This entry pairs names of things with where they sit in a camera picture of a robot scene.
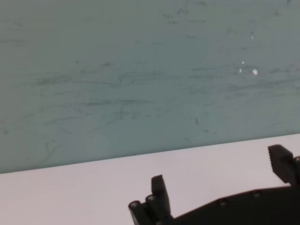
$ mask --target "white surface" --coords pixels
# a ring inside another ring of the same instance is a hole
[[[300,154],[300,135],[0,175],[4,225],[132,225],[128,204],[163,174],[175,217],[225,195],[284,184],[267,146]]]

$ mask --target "bolt head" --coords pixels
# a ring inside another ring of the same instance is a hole
[[[147,201],[153,201],[155,199],[154,195],[149,195]]]
[[[138,202],[132,202],[131,204],[130,204],[130,207],[131,208],[135,208],[136,206],[138,206]]]

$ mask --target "green wall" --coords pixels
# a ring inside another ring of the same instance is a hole
[[[296,0],[2,0],[0,173],[298,133],[299,21]]]

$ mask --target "screw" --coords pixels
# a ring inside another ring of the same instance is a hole
[[[131,204],[130,204],[130,207],[131,208],[135,208],[136,206],[138,206],[138,202],[132,202]]]
[[[259,198],[261,196],[261,193],[259,192],[254,192],[253,193],[254,198]]]
[[[219,204],[220,204],[221,207],[226,206],[227,205],[226,199],[220,200]]]

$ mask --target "black plastic part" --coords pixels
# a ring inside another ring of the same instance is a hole
[[[297,159],[282,145],[272,145],[268,147],[273,172],[284,182],[292,186],[299,186],[299,170]]]
[[[182,216],[171,216],[163,177],[151,180],[146,202],[130,204],[135,225],[298,225],[300,212],[300,158],[281,145],[269,148],[273,172],[290,187],[259,189],[228,196]]]

